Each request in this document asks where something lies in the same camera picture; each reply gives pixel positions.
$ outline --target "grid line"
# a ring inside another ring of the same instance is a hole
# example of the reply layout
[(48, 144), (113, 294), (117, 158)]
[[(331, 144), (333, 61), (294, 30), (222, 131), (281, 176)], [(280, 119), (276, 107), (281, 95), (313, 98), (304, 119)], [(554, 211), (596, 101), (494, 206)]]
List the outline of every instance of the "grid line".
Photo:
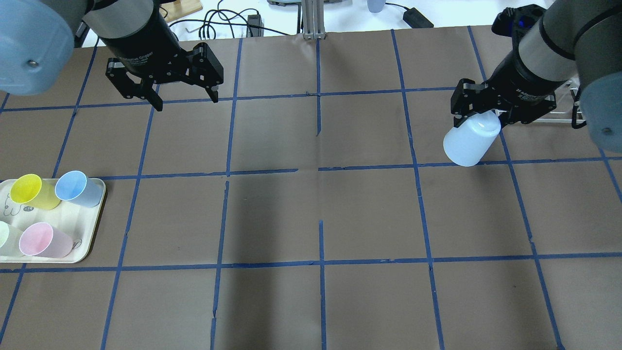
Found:
[(242, 61), (242, 39), (238, 40), (238, 58), (235, 65), (235, 80), (233, 82), (233, 103), (231, 104), (231, 122), (229, 123), (229, 142), (227, 145), (226, 175), (231, 175), (231, 151), (233, 149), (233, 128), (235, 127), (235, 109), (238, 104), (239, 65)]
[(210, 350), (214, 350), (216, 344), (216, 314), (218, 311), (218, 297), (220, 295), (220, 276), (223, 269), (223, 250), (225, 247), (225, 228), (227, 221), (227, 205), (229, 203), (229, 181), (225, 182), (225, 196), (223, 199), (223, 213), (220, 220), (220, 238), (218, 241), (218, 260), (216, 261), (216, 278), (214, 282), (214, 300), (212, 303), (212, 318), (210, 330)]
[(86, 74), (84, 76), (84, 79), (82, 80), (82, 86), (80, 87), (80, 93), (78, 94), (76, 104), (73, 107), (72, 117), (69, 119), (69, 125), (67, 126), (67, 132), (65, 133), (65, 138), (63, 139), (63, 145), (60, 147), (60, 152), (58, 152), (58, 158), (56, 159), (56, 165), (54, 166), (54, 172), (52, 173), (52, 177), (56, 177), (58, 173), (58, 168), (60, 167), (60, 161), (63, 158), (63, 153), (65, 152), (65, 147), (67, 146), (67, 141), (69, 140), (69, 134), (72, 132), (73, 122), (75, 121), (76, 114), (78, 114), (78, 109), (80, 106), (80, 101), (82, 100), (82, 95), (84, 94), (86, 82), (88, 80), (89, 74), (91, 73), (91, 69), (93, 68), (93, 62), (95, 61), (95, 55), (97, 54), (97, 43), (99, 41), (100, 41), (100, 38), (97, 38), (97, 40), (95, 41), (95, 46), (93, 47), (93, 53), (91, 54), (91, 60), (88, 62), (88, 68), (86, 69)]
[(26, 269), (26, 264), (23, 263), (22, 267), (19, 269), (19, 276), (17, 276), (17, 281), (15, 282), (15, 288), (13, 288), (13, 294), (11, 295), (11, 301), (9, 302), (9, 307), (7, 308), (6, 315), (4, 316), (4, 322), (2, 322), (2, 329), (0, 329), (0, 344), (2, 344), (2, 340), (4, 339), (4, 333), (6, 332), (6, 328), (9, 325), (9, 318), (11, 317), (13, 306), (15, 306), (15, 300), (17, 299), (17, 293), (19, 292), (19, 287), (22, 285), (22, 279), (24, 277), (25, 269)]
[(598, 149), (600, 152), (600, 156), (601, 156), (601, 160), (603, 162), (605, 162), (605, 167), (607, 168), (607, 171), (609, 172), (609, 177), (611, 178), (611, 182), (613, 183), (613, 187), (616, 189), (616, 193), (618, 194), (618, 198), (620, 199), (620, 202), (622, 203), (622, 192), (620, 191), (620, 185), (618, 185), (618, 181), (616, 180), (616, 176), (615, 174), (613, 174), (613, 169), (611, 168), (611, 165), (609, 164), (609, 160), (607, 159), (607, 157), (605, 156), (605, 152), (599, 148)]
[[(560, 260), (560, 259), (584, 259), (584, 258), (622, 258), (622, 252), (598, 252), (598, 253), (557, 253), (530, 255), (484, 255), (472, 257), (434, 257), (435, 263), (446, 262), (497, 262), (515, 260)], [(377, 258), (377, 259), (345, 259), (345, 260), (324, 260), (324, 265), (381, 265), (381, 264), (400, 264), (400, 263), (427, 263), (428, 259), (421, 258)], [(319, 266), (319, 260), (299, 260), (288, 262), (267, 262), (267, 263), (223, 263), (222, 269), (245, 269), (245, 268), (279, 268), (279, 267), (298, 267), (298, 266)], [(121, 271), (162, 271), (162, 270), (212, 270), (217, 269), (217, 263), (189, 264), (189, 265), (132, 265), (123, 266)], [(24, 273), (65, 273), (65, 272), (114, 272), (115, 266), (108, 267), (27, 267)], [(21, 268), (0, 269), (3, 273), (20, 273)]]
[(425, 207), (424, 207), (424, 199), (421, 193), (421, 182), (419, 177), (419, 167), (417, 166), (417, 155), (415, 154), (415, 147), (413, 143), (412, 137), (412, 128), (411, 128), (411, 117), (408, 112), (408, 101), (406, 99), (406, 88), (404, 85), (404, 73), (402, 71), (402, 62), (399, 57), (399, 49), (397, 48), (397, 39), (395, 37), (395, 31), (391, 29), (391, 38), (393, 40), (393, 49), (395, 50), (395, 58), (397, 61), (397, 71), (399, 72), (399, 82), (402, 91), (402, 102), (404, 104), (404, 116), (406, 118), (406, 130), (408, 132), (408, 140), (409, 146), (411, 149), (412, 163), (414, 166), (412, 167), (415, 175), (415, 186), (417, 188), (417, 199), (419, 200), (419, 214), (421, 215), (421, 224), (424, 232), (424, 241), (425, 241), (425, 256), (428, 263), (428, 273), (430, 277), (430, 289), (432, 293), (432, 304), (434, 307), (434, 318), (436, 320), (436, 330), (439, 337), (439, 348), (440, 350), (445, 350), (445, 341), (443, 339), (443, 329), (440, 321), (440, 310), (439, 310), (439, 299), (436, 290), (436, 279), (434, 277), (434, 259), (432, 258), (432, 248), (430, 247), (430, 237), (427, 229), (427, 220), (425, 218)]
[(327, 350), (326, 336), (326, 264), (324, 261), (324, 221), (318, 225), (320, 236), (320, 323), (322, 326), (322, 350)]
[[(155, 88), (155, 90), (156, 90), (155, 93), (158, 93), (160, 90), (160, 86), (158, 85)], [(101, 336), (100, 350), (106, 349), (106, 342), (108, 341), (108, 331), (110, 330), (110, 321), (112, 320), (112, 315), (113, 315), (113, 310), (114, 310), (114, 301), (116, 299), (116, 292), (119, 287), (119, 279), (121, 277), (123, 259), (125, 258), (125, 249), (128, 245), (128, 233), (132, 226), (132, 219), (134, 218), (134, 208), (136, 207), (136, 199), (138, 197), (138, 190), (141, 185), (142, 167), (145, 163), (145, 155), (147, 153), (147, 144), (149, 143), (149, 135), (151, 133), (151, 125), (153, 122), (155, 110), (156, 109), (152, 106), (149, 111), (149, 120), (147, 121), (145, 137), (144, 137), (144, 141), (142, 142), (141, 160), (138, 164), (136, 184), (134, 185), (134, 193), (132, 195), (132, 202), (129, 206), (128, 221), (125, 227), (125, 233), (123, 235), (123, 243), (121, 244), (121, 251), (119, 252), (119, 260), (117, 262), (116, 272), (114, 274), (113, 289), (112, 289), (112, 292), (110, 293), (110, 302), (108, 304), (108, 312), (106, 313), (106, 322), (104, 324), (104, 331)]]
[(317, 86), (315, 87), (315, 93), (317, 95), (317, 134), (318, 136), (322, 132), (322, 101), (320, 98), (322, 97), (322, 85), (321, 85), (321, 66), (320, 66), (320, 41), (321, 39), (315, 40), (315, 74)]
[[(424, 92), (424, 91), (445, 91), (453, 90), (453, 87), (429, 87), (429, 88), (407, 88), (406, 92)], [(345, 92), (324, 92), (324, 93), (295, 93), (290, 95), (258, 95), (258, 96), (238, 96), (237, 101), (242, 100), (271, 100), (275, 98), (302, 98), (311, 96), (344, 96), (344, 95), (375, 95), (383, 93), (399, 93), (402, 90), (361, 90), (361, 91), (345, 91)], [(233, 101), (233, 97), (221, 97), (219, 101)], [(174, 103), (198, 103), (198, 102), (211, 102), (209, 98), (189, 98), (187, 100), (164, 100), (166, 104)], [(78, 105), (79, 108), (102, 108), (102, 107), (121, 107), (121, 106), (140, 106), (148, 105), (147, 101), (135, 101), (135, 102), (117, 102), (117, 103), (90, 103), (87, 105)], [(4, 111), (40, 111), (40, 110), (70, 110), (75, 108), (74, 106), (42, 106), (42, 107), (19, 107), (19, 108), (5, 108)]]
[[(622, 157), (605, 157), (607, 161), (622, 161)], [(600, 162), (603, 158), (564, 158), (564, 159), (527, 159), (512, 160), (513, 164), (546, 164), (546, 163), (577, 163), (577, 162)], [(480, 161), (475, 166), (486, 165), (507, 165), (508, 161)], [(457, 167), (455, 163), (419, 163), (418, 168), (431, 167)], [(382, 164), (382, 165), (356, 165), (356, 166), (330, 166), (318, 168), (318, 171), (352, 171), (352, 170), (375, 170), (375, 169), (408, 169), (413, 168), (413, 164)], [(296, 173), (300, 169), (263, 169), (263, 170), (239, 170), (230, 172), (231, 176), (256, 175), (256, 174), (282, 174)], [(111, 175), (95, 176), (104, 181), (113, 180), (135, 180), (135, 179), (160, 179), (170, 177), (206, 177), (206, 176), (225, 176), (225, 171), (215, 171), (213, 173), (169, 173), (169, 174), (146, 174), (146, 175)]]
[(2, 101), (2, 105), (0, 105), (0, 113), (2, 113), (4, 111), (4, 107), (6, 106), (6, 102), (9, 100), (9, 95), (10, 95), (10, 93), (7, 93), (4, 96), (4, 100)]
[[(475, 37), (473, 36), (473, 31), (471, 30), (471, 26), (467, 26), (469, 36), (471, 38), (471, 43), (473, 44), (473, 50), (475, 51), (475, 57), (477, 58), (478, 65), (480, 66), (481, 77), (485, 81), (486, 72), (484, 71), (483, 64), (481, 62), (480, 52), (477, 48), (477, 43), (475, 42)], [(542, 266), (540, 265), (540, 259), (538, 257), (538, 251), (536, 249), (536, 243), (533, 241), (533, 234), (531, 232), (531, 225), (529, 224), (529, 218), (527, 217), (527, 210), (525, 210), (525, 203), (522, 200), (521, 188), (518, 184), (518, 179), (516, 178), (516, 172), (514, 171), (514, 164), (512, 161), (512, 157), (510, 157), (508, 144), (503, 135), (503, 130), (499, 133), (501, 138), (501, 144), (503, 145), (503, 151), (505, 153), (506, 159), (508, 161), (508, 168), (510, 175), (512, 177), (512, 182), (514, 184), (514, 191), (516, 192), (516, 198), (518, 200), (519, 207), (521, 208), (522, 219), (525, 225), (525, 230), (527, 231), (527, 238), (529, 239), (529, 245), (531, 246), (531, 252), (534, 257), (534, 263), (536, 265), (536, 272), (538, 274), (538, 279), (540, 281), (540, 286), (542, 288), (542, 296), (544, 297), (544, 303), (546, 305), (547, 312), (549, 314), (551, 328), (553, 330), (553, 335), (555, 337), (555, 342), (557, 344), (557, 348), (559, 350), (564, 350), (564, 345), (562, 344), (562, 339), (559, 334), (559, 330), (557, 329), (557, 321), (555, 320), (555, 314), (553, 312), (553, 307), (550, 303), (549, 291), (546, 286), (546, 281), (544, 280), (544, 273), (542, 272)]]

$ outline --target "metal frame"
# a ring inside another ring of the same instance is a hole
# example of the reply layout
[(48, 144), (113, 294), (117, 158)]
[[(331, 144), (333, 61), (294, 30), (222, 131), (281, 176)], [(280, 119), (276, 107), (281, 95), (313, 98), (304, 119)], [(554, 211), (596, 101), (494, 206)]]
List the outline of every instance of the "metal frame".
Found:
[(307, 40), (326, 38), (324, 1), (302, 0), (302, 36)]

